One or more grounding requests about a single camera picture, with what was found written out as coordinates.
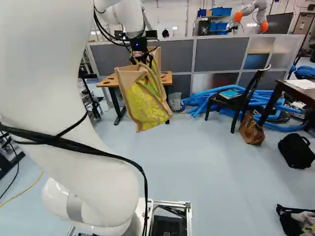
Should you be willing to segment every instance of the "yellow bag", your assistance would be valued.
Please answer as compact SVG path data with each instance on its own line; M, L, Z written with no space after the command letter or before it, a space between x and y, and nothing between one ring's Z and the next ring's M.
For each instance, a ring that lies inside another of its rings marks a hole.
M143 63L115 68L125 106L137 124L137 132L153 128L173 116L160 79L159 58L160 48L154 54L152 69Z

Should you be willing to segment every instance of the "blue box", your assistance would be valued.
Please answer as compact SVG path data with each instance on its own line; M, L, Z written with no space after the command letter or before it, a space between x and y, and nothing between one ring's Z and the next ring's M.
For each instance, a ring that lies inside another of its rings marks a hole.
M217 31L216 33L217 33L217 35L226 35L227 34L226 31Z
M217 23L210 23L209 29L210 29L210 30L216 30L217 27L218 27L218 24L217 24Z
M227 23L217 23L218 30L226 30Z
M232 12L232 8L223 8L222 9L222 16L230 16Z
M197 15L198 15L198 17L207 16L207 9L199 9Z
M215 7L215 8L212 8L211 10L212 10L213 16L221 16L223 13L223 7Z

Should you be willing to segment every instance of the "blue book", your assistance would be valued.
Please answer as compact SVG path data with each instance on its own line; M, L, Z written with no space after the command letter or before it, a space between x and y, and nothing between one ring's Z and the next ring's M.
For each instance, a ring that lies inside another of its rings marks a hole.
M219 93L220 96L226 98L226 99L231 99L231 98L234 98L234 97L238 97L240 96L241 94L238 93L237 91L234 91L234 90L226 90L226 91L222 91Z

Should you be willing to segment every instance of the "brown bag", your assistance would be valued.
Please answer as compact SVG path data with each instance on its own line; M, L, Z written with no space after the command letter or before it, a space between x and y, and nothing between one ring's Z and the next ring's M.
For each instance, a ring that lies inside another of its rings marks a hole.
M252 112L246 113L239 131L245 142L251 145L261 145L265 139L262 127L260 127L252 118Z
M137 124L137 132L153 128L173 116L160 79L160 48L152 54L152 68L141 62L115 68L125 106Z

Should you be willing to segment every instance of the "yellow cable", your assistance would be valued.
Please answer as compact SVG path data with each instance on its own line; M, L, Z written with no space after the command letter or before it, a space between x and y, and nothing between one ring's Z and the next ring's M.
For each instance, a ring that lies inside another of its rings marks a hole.
M44 174L44 172L42 172L42 173L40 174L40 176L37 178L37 180L36 180L30 187L28 187L27 189L23 190L21 193L15 195L14 197L10 198L8 201L2 203L2 204L0 205L0 208L3 207L3 206L4 206L5 204L7 204L8 202L12 201L13 199L19 197L20 195L22 195L23 193L25 193L26 191L28 191L30 188L32 188L35 184L37 184L37 182L40 180L40 178L43 176L43 174Z

